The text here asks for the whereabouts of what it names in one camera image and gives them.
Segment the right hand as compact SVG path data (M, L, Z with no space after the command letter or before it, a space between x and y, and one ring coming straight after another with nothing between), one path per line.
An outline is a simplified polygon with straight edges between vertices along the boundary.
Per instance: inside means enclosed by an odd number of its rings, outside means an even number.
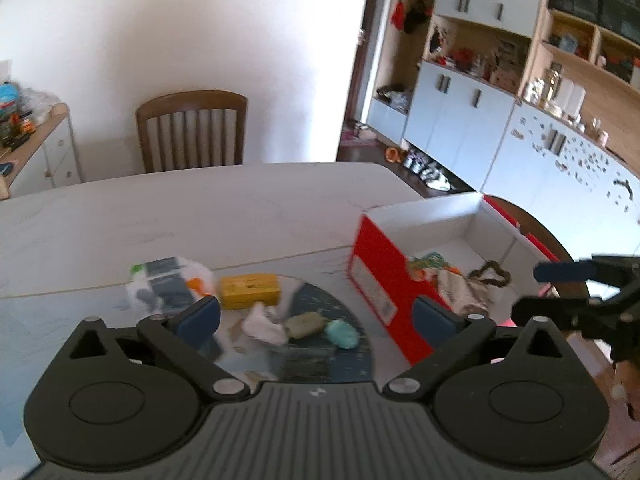
M640 376L639 367L634 364L634 362L622 361L615 364L611 394L615 400L624 402L628 416L635 422L638 422Z

